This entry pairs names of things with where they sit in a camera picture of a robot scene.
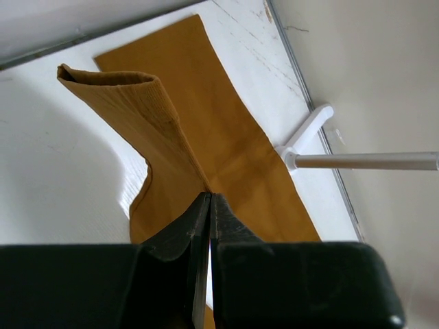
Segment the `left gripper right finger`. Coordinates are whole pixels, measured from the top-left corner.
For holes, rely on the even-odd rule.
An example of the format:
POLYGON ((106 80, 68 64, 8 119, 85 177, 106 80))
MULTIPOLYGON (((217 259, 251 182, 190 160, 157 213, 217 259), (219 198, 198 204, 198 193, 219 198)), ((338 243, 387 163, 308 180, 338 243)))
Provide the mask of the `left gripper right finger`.
POLYGON ((213 315, 218 328, 404 328, 380 255, 358 242, 268 243, 211 199, 213 315))

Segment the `brown trousers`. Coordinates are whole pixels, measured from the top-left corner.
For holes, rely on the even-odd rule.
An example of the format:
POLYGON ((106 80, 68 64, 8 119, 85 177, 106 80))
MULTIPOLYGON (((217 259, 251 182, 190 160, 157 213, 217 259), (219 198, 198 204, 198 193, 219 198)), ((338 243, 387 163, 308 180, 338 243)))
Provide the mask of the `brown trousers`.
POLYGON ((97 56, 98 72, 61 64, 58 81, 147 163, 130 206, 140 244, 179 218, 201 193, 223 195, 268 243, 319 242, 294 184, 235 91, 198 15, 97 56))

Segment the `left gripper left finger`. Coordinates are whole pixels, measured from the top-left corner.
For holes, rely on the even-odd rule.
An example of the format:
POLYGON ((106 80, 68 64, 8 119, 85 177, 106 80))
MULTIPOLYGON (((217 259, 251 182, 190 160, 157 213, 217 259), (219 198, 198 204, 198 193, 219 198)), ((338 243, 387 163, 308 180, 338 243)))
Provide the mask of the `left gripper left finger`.
POLYGON ((4 245, 2 328, 202 328, 208 193, 140 244, 4 245))

